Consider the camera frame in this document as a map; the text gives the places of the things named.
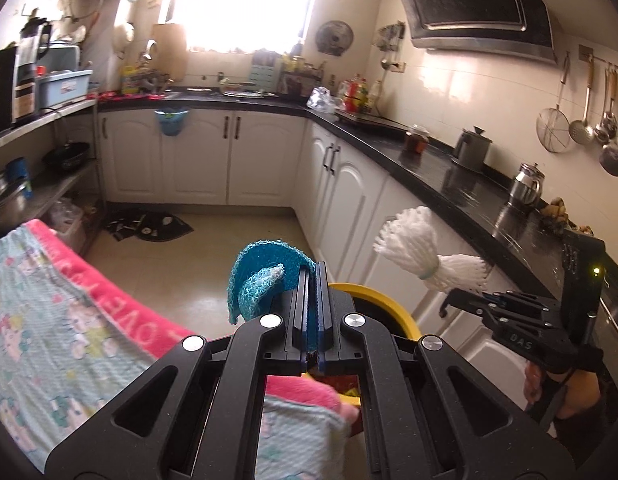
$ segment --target light blue storage box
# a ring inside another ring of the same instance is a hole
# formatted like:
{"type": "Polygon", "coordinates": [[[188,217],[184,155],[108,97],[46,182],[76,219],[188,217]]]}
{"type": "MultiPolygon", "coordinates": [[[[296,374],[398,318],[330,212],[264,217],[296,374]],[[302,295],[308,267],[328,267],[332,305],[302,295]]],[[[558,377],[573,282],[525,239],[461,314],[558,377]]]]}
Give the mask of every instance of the light blue storage box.
{"type": "Polygon", "coordinates": [[[61,103],[85,96],[92,73],[93,70],[78,70],[39,77],[36,80],[38,108],[56,107],[61,103]]]}

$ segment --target bright window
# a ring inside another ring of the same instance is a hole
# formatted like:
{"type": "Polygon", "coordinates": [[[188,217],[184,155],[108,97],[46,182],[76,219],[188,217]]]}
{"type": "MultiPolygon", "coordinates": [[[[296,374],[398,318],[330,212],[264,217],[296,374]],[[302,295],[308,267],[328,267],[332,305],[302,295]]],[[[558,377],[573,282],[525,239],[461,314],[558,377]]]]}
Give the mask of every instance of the bright window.
{"type": "Polygon", "coordinates": [[[191,48],[288,52],[302,37],[310,0],[174,0],[172,20],[191,48]]]}

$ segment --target black floor mat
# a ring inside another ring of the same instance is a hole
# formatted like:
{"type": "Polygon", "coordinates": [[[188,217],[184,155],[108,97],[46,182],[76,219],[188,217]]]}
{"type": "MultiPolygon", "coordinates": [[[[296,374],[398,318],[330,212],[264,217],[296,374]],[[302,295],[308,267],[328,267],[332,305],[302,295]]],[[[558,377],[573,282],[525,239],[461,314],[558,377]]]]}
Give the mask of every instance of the black floor mat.
{"type": "Polygon", "coordinates": [[[118,241],[135,236],[148,242],[168,242],[193,231],[189,224],[166,211],[136,207],[110,214],[105,229],[118,241]]]}

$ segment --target metal rivet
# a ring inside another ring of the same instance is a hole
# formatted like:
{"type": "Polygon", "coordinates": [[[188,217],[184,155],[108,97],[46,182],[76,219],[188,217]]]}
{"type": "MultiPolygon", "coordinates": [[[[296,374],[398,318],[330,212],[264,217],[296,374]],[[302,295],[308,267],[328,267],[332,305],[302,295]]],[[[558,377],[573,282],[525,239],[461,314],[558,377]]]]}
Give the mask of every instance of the metal rivet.
{"type": "Polygon", "coordinates": [[[278,314],[265,314],[260,318],[260,324],[264,328],[275,328],[282,323],[282,318],[278,314]]]}
{"type": "Polygon", "coordinates": [[[182,342],[182,348],[187,352],[195,352],[205,345],[205,340],[199,335],[190,335],[182,342]]]}
{"type": "Polygon", "coordinates": [[[347,314],[345,316],[345,323],[349,326],[363,326],[365,324],[365,316],[360,314],[347,314]]]}
{"type": "Polygon", "coordinates": [[[427,335],[422,338],[422,345],[427,349],[435,352],[442,348],[442,341],[435,335],[427,335]]]}

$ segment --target hand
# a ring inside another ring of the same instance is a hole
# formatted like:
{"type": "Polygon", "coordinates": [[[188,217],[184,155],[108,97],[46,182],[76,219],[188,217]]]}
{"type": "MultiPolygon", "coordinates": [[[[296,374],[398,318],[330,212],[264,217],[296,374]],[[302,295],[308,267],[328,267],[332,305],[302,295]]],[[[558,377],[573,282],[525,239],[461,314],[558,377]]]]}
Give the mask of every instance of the hand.
{"type": "MultiPolygon", "coordinates": [[[[558,383],[562,382],[567,374],[550,374],[543,372],[537,365],[527,363],[525,368],[525,386],[523,393],[528,402],[536,402],[542,394],[542,381],[545,373],[558,383]]],[[[563,405],[556,412],[557,418],[569,418],[576,413],[588,410],[600,400],[598,377],[593,372],[576,370],[567,381],[567,394],[563,405]]]]}

